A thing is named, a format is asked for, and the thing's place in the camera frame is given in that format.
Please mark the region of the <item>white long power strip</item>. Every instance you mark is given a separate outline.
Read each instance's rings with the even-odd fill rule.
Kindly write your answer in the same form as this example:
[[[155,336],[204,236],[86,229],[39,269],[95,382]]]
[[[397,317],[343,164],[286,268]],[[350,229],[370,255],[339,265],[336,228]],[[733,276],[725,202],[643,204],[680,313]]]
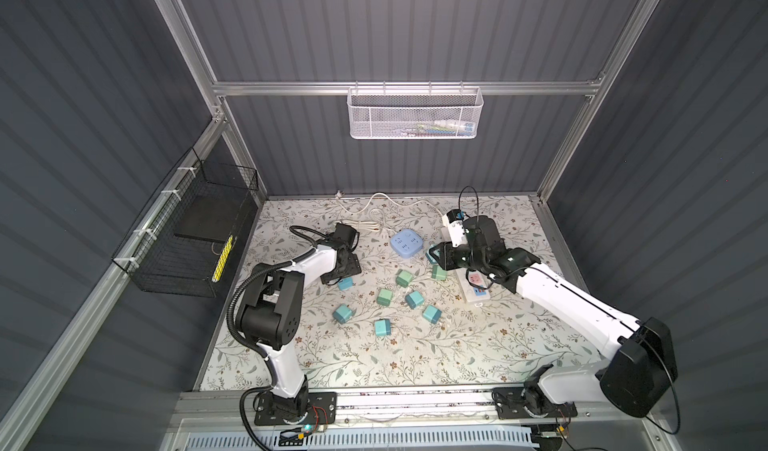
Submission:
[[[451,242],[445,227],[442,228],[442,236]],[[490,300],[490,284],[480,272],[458,268],[455,270],[455,274],[463,290],[464,299],[468,304],[481,307],[486,301]]]

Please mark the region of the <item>blue square socket cube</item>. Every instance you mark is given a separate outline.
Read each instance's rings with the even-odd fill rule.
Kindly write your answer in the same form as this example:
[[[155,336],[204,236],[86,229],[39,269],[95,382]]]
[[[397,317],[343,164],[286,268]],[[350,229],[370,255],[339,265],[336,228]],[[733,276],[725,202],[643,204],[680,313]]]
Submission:
[[[403,229],[392,236],[390,246],[403,259],[409,259],[423,250],[422,237],[411,229]]]

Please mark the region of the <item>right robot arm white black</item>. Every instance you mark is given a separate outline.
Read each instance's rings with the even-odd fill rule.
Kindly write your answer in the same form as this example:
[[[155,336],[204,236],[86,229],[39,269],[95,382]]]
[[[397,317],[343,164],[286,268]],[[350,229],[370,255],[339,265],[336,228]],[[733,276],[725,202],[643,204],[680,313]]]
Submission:
[[[577,331],[599,362],[558,368],[547,364],[524,381],[515,403],[534,418],[566,405],[606,402],[645,418],[678,377],[671,331],[656,318],[641,321],[600,301],[555,273],[541,258],[509,248],[494,220],[453,209],[442,218],[446,240],[430,255],[446,271],[462,269],[544,308]]]

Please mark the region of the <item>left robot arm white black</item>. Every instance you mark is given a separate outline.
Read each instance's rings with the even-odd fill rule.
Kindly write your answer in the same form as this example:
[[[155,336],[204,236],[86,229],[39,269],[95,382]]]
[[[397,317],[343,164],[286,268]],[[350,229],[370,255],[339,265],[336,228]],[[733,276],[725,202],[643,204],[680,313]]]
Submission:
[[[355,228],[338,223],[331,233],[322,233],[292,225],[289,231],[308,241],[309,250],[282,263],[256,265],[228,301],[225,321],[234,340],[267,366],[270,381],[256,391],[269,397],[278,413],[298,418],[309,409],[308,378],[294,345],[304,290],[317,281],[338,284],[362,268]]]

